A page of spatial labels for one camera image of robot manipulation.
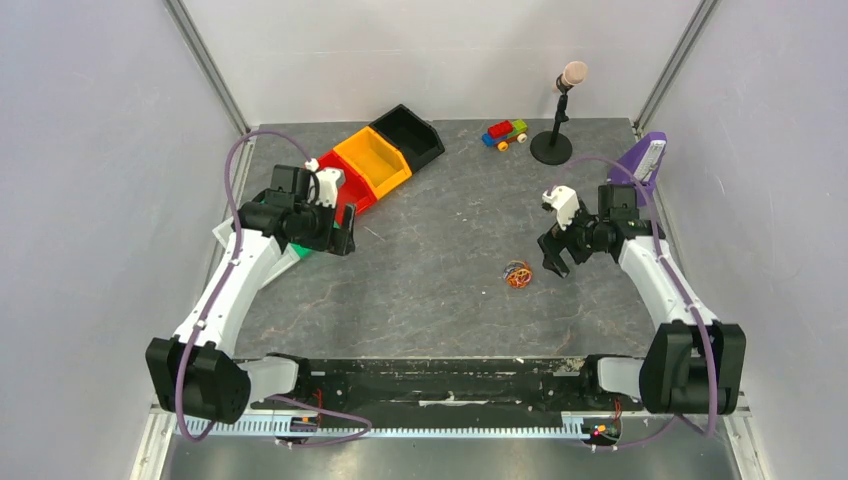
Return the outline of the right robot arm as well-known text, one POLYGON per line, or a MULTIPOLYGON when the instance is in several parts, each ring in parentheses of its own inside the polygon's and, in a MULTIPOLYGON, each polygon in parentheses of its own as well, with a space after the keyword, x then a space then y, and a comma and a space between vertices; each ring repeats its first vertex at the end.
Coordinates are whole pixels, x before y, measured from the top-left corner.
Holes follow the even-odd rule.
POLYGON ((642 217, 637 199, 631 185, 602 185, 592 213, 567 186, 542 195, 543 208, 555 215, 537 240, 544 268, 564 278, 570 272, 564 253, 575 264, 596 253, 609 255, 636 287, 656 328, 642 358, 590 356, 578 396, 591 408, 623 394, 651 413, 730 415, 738 404, 746 335, 699 301, 668 254, 660 226, 642 217))

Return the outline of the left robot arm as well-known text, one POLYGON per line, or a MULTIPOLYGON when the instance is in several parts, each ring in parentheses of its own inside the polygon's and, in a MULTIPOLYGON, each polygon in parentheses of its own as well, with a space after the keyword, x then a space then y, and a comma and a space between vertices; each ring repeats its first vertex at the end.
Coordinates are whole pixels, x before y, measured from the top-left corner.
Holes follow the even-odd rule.
POLYGON ((356 207, 341 205, 338 168, 275 166, 271 184, 238 207, 224 256, 200 300, 169 338, 150 341, 145 360, 166 410, 233 424, 248 406, 276 395, 290 408, 313 398, 301 362, 277 354, 239 363, 238 334, 257 293, 277 275, 289 245, 345 256, 355 249, 356 207))

